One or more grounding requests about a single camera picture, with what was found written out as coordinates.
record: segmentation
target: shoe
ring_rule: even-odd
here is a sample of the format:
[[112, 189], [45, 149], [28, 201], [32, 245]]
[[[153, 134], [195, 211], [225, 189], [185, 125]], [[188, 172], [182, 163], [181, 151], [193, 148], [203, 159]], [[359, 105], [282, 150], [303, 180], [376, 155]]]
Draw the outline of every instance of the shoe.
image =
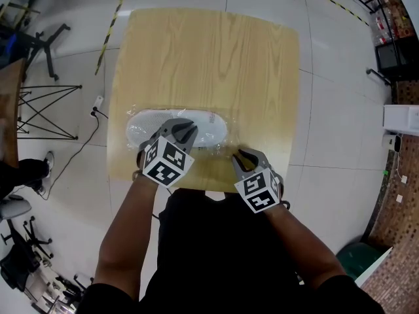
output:
[[46, 190], [44, 186], [41, 186], [36, 193], [38, 193], [40, 196], [43, 196], [45, 194]]
[[45, 178], [49, 178], [51, 176], [52, 168], [54, 167], [54, 154], [52, 151], [48, 151], [48, 153], [45, 156], [44, 162], [48, 164], [49, 172], [48, 175]]

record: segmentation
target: hazard stripe tape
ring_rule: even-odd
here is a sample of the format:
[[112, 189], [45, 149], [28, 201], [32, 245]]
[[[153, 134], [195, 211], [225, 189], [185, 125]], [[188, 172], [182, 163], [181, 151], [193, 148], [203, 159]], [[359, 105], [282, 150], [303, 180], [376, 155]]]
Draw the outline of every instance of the hazard stripe tape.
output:
[[362, 21], [364, 24], [366, 24], [367, 26], [369, 26], [369, 24], [367, 22], [365, 22], [364, 20], [362, 20], [358, 15], [354, 14], [352, 11], [350, 11], [346, 7], [343, 7], [340, 3], [337, 3], [336, 1], [333, 1], [333, 0], [329, 0], [329, 1], [331, 3], [334, 3], [335, 5], [339, 6], [341, 9], [346, 10], [346, 12], [348, 12], [349, 14], [355, 16], [359, 21]]
[[103, 55], [105, 54], [105, 50], [106, 50], [107, 43], [108, 43], [109, 38], [110, 38], [110, 36], [111, 36], [111, 34], [112, 34], [112, 27], [114, 26], [114, 24], [115, 24], [115, 22], [116, 22], [116, 20], [117, 20], [117, 17], [118, 17], [118, 11], [120, 10], [120, 8], [121, 8], [121, 6], [122, 6], [122, 2], [123, 2], [123, 1], [124, 1], [124, 0], [119, 0], [118, 7], [117, 7], [117, 9], [115, 10], [115, 13], [113, 14], [112, 22], [111, 22], [111, 25], [109, 26], [109, 31], [107, 32], [107, 35], [106, 35], [106, 38], [105, 38], [105, 42], [103, 42], [102, 50], [101, 50], [101, 52], [100, 52], [100, 56], [99, 56], [99, 60], [98, 60], [98, 64], [97, 64], [97, 66], [96, 66], [96, 72], [94, 73], [94, 75], [95, 75], [95, 76], [98, 74], [98, 71], [99, 71], [100, 65], [102, 64]]

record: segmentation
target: white box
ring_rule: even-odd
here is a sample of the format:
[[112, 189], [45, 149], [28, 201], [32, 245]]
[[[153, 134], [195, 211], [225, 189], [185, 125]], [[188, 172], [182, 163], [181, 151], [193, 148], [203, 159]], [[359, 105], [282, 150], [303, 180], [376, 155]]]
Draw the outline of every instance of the white box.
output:
[[169, 188], [185, 176], [194, 159], [164, 137], [145, 148], [143, 174]]
[[270, 169], [264, 169], [235, 184], [242, 199], [254, 213], [279, 204], [280, 186]]

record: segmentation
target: wall socket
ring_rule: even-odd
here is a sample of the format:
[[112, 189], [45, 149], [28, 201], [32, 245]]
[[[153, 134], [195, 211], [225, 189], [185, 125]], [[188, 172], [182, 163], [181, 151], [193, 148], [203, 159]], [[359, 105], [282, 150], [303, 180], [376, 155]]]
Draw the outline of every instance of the wall socket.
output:
[[92, 112], [94, 112], [94, 110], [93, 110], [93, 108], [94, 108], [94, 107], [96, 107], [96, 109], [97, 109], [98, 111], [100, 111], [100, 107], [102, 106], [102, 103], [103, 103], [103, 97], [102, 97], [102, 96], [98, 96], [98, 97], [96, 98], [96, 100], [95, 100], [95, 102], [94, 102], [93, 106], [92, 106]]

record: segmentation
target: wood grain surface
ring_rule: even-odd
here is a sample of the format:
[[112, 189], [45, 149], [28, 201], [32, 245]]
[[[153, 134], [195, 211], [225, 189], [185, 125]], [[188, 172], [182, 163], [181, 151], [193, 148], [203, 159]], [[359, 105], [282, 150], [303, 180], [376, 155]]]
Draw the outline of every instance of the wood grain surface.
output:
[[17, 120], [20, 85], [24, 76], [25, 60], [18, 60], [0, 70], [0, 118], [6, 119], [3, 148], [4, 163], [18, 167]]
[[176, 186], [235, 192], [230, 155], [263, 151], [285, 178], [295, 133], [299, 41], [293, 29], [227, 12], [143, 9], [131, 13], [113, 80], [107, 136], [111, 177], [131, 179], [128, 111], [207, 109], [228, 120], [223, 155], [193, 150]]

